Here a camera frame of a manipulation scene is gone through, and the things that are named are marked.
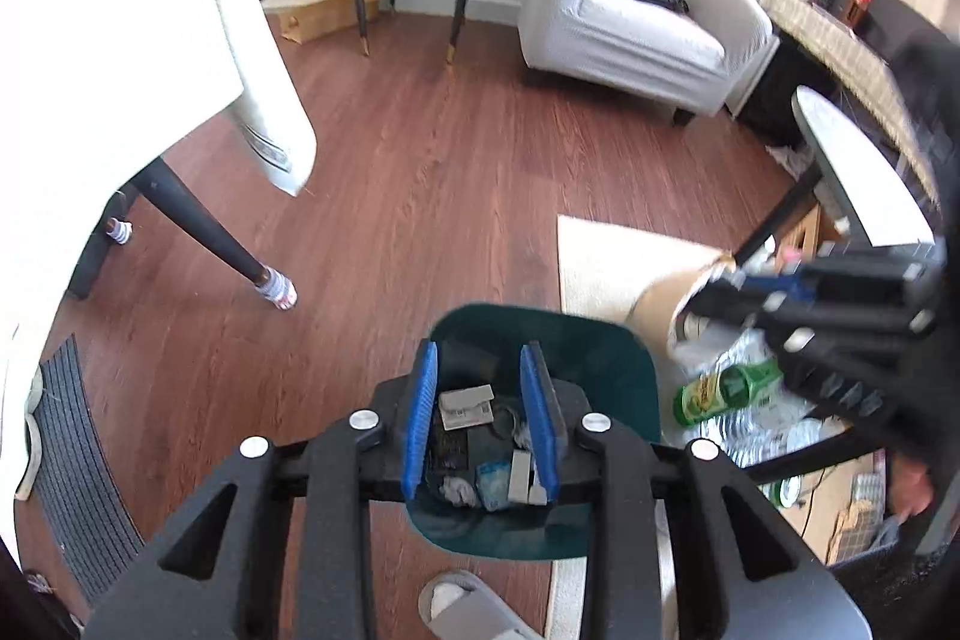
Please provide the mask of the person's right hand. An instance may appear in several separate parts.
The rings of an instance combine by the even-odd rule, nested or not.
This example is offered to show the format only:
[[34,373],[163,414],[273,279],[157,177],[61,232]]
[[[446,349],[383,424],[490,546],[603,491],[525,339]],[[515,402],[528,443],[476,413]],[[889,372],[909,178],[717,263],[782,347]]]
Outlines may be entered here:
[[900,523],[928,510],[934,498],[928,466],[896,453],[890,466],[889,509]]

